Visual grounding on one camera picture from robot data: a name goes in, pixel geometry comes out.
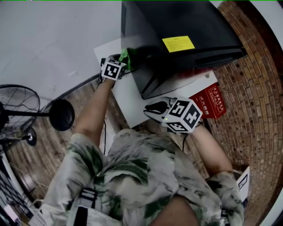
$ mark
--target camouflage shirt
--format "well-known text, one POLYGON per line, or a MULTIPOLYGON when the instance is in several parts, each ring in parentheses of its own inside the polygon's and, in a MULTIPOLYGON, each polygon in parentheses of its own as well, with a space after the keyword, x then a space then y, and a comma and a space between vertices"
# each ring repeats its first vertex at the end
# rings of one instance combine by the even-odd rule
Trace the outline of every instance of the camouflage shirt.
POLYGON ((121 131, 106 157, 74 134, 68 151, 42 204, 47 225, 149 225, 175 194, 186 198, 201 226, 243 224, 233 174, 205 181, 168 137, 121 131))

